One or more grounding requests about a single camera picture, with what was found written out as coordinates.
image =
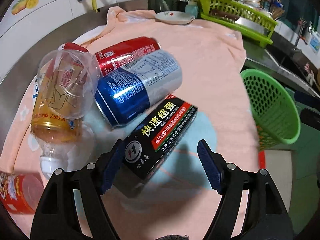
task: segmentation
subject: coca-cola can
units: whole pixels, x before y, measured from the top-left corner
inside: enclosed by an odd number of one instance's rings
[[[139,37],[98,51],[95,56],[99,62],[102,74],[105,76],[122,65],[158,49],[161,49],[161,47],[156,39]]]

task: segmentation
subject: blue and silver can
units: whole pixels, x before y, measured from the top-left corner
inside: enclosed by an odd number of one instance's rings
[[[101,78],[95,102],[111,127],[126,125],[181,84],[178,62],[160,49]]]

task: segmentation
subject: stainless steel countertop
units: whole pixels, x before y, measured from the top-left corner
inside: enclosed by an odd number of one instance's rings
[[[307,92],[312,96],[320,98],[318,93],[308,83],[280,66],[266,49],[247,40],[244,40],[243,44],[247,51],[247,58],[244,66],[261,70],[295,90]]]

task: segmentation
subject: soap dispenser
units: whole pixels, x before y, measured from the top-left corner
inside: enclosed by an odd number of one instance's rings
[[[193,15],[195,18],[198,17],[198,13],[199,13],[197,1],[198,0],[189,0],[185,8],[185,13]]]

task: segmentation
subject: barcode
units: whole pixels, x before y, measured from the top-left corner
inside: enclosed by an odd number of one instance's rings
[[[133,60],[132,62],[129,62],[129,63],[127,63],[127,64],[124,64],[124,67],[125,67],[126,69],[132,68],[138,61],[139,61],[139,59],[135,59],[135,60]]]

